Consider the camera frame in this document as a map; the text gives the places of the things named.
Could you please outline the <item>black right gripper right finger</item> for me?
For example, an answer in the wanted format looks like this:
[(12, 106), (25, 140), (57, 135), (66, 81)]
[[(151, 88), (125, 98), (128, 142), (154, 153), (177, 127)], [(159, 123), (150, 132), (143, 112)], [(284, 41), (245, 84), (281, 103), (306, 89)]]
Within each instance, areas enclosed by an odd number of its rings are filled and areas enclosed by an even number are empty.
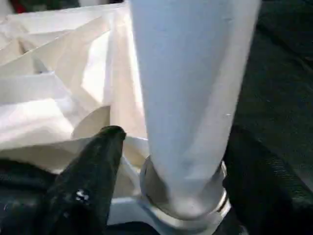
[(232, 127), (224, 163), (223, 185), (249, 234), (313, 233), (313, 192), (286, 161), (246, 129)]

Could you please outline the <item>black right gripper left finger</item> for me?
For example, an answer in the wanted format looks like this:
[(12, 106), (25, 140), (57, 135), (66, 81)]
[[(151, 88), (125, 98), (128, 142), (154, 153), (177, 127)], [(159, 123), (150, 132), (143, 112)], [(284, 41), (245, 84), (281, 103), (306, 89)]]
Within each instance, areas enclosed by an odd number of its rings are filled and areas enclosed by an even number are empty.
[(103, 235), (125, 131), (107, 126), (60, 173), (45, 196), (41, 235)]

